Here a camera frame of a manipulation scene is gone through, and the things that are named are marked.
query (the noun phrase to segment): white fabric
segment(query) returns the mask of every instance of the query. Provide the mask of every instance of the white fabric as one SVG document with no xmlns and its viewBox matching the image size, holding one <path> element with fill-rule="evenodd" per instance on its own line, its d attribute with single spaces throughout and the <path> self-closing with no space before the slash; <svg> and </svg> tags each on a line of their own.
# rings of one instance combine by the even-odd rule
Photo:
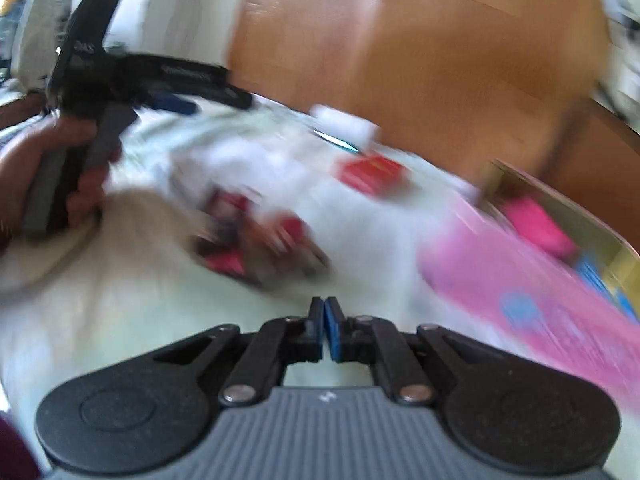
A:
<svg viewBox="0 0 640 480">
<path fill-rule="evenodd" d="M 424 160 L 380 147 L 412 170 L 412 181 L 393 200 L 370 200 L 328 174 L 345 152 L 309 135 L 295 115 L 269 107 L 239 114 L 207 106 L 193 118 L 150 112 L 125 149 L 98 238 L 38 297 L 0 309 L 2 382 L 16 423 L 43 464 L 33 418 L 57 384 L 219 323 L 249 331 L 273 317 L 303 314 L 312 296 L 335 295 L 347 314 L 385 317 L 402 330 L 439 322 L 526 352 L 422 284 L 416 247 L 438 232 L 453 196 L 473 191 Z M 254 189 L 265 210 L 297 212 L 331 258 L 332 277 L 265 294 L 197 266 L 185 246 L 199 216 L 188 206 L 213 182 Z M 0 285 L 38 275 L 79 236 L 13 247 L 1 263 Z M 328 360 L 295 365 L 286 379 L 313 386 L 368 382 L 364 367 Z M 610 460 L 619 478 L 638 477 L 635 455 L 624 448 L 636 444 L 632 437 Z"/>
</svg>

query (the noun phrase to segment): red object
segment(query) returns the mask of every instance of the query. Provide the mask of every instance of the red object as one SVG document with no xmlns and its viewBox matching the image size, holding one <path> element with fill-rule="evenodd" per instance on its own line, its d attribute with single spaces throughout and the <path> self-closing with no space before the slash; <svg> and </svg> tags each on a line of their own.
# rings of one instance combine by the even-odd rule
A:
<svg viewBox="0 0 640 480">
<path fill-rule="evenodd" d="M 536 245 L 555 258 L 567 258 L 575 253 L 576 245 L 531 197 L 511 200 L 502 206 L 518 236 Z"/>
<path fill-rule="evenodd" d="M 241 193 L 218 190 L 207 202 L 205 212 L 215 220 L 235 219 L 245 215 L 251 203 L 249 198 Z"/>
<path fill-rule="evenodd" d="M 306 237 L 305 223 L 297 216 L 285 216 L 274 228 L 273 246 L 281 252 L 292 250 L 301 244 Z"/>
<path fill-rule="evenodd" d="M 227 276 L 243 277 L 246 275 L 240 249 L 232 249 L 225 253 L 211 254 L 205 258 L 207 269 Z"/>
<path fill-rule="evenodd" d="M 406 168 L 373 153 L 345 164 L 338 180 L 368 196 L 381 196 L 404 180 Z"/>
<path fill-rule="evenodd" d="M 0 478 L 36 480 L 40 475 L 29 450 L 0 412 Z"/>
</svg>

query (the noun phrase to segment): pink packaging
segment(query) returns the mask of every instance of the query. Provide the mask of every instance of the pink packaging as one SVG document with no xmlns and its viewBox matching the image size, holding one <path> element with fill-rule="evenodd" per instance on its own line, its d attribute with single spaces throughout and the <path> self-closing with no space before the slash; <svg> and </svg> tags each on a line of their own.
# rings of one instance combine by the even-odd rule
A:
<svg viewBox="0 0 640 480">
<path fill-rule="evenodd" d="M 547 364 L 640 409 L 640 326 L 568 267 L 460 200 L 419 255 L 441 296 L 526 343 Z"/>
</svg>

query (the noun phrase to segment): pink toy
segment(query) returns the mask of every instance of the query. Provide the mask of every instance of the pink toy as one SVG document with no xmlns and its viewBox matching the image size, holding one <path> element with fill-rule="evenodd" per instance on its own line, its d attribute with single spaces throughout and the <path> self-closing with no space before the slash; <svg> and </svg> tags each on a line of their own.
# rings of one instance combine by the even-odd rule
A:
<svg viewBox="0 0 640 480">
<path fill-rule="evenodd" d="M 545 253 L 564 259 L 575 253 L 576 246 L 556 225 L 540 204 L 530 197 L 518 198 L 504 204 L 504 216 L 521 238 Z"/>
<path fill-rule="evenodd" d="M 419 256 L 423 278 L 528 344 L 542 360 L 640 409 L 640 326 L 569 268 L 460 200 L 447 235 Z"/>
</svg>

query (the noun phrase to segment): human hand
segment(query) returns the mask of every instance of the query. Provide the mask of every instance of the human hand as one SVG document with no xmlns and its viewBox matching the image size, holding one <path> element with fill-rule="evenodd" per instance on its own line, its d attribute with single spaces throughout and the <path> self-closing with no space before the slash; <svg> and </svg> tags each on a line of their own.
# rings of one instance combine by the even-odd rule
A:
<svg viewBox="0 0 640 480">
<path fill-rule="evenodd" d="M 0 153 L 0 219 L 17 229 L 22 221 L 24 202 L 42 155 L 57 148 L 81 146 L 91 142 L 97 133 L 95 121 L 73 116 L 50 116 L 18 135 Z M 113 153 L 111 162 L 120 158 Z M 81 223 L 104 199 L 102 184 L 109 166 L 86 171 L 78 180 L 78 190 L 66 199 L 70 226 Z"/>
</svg>

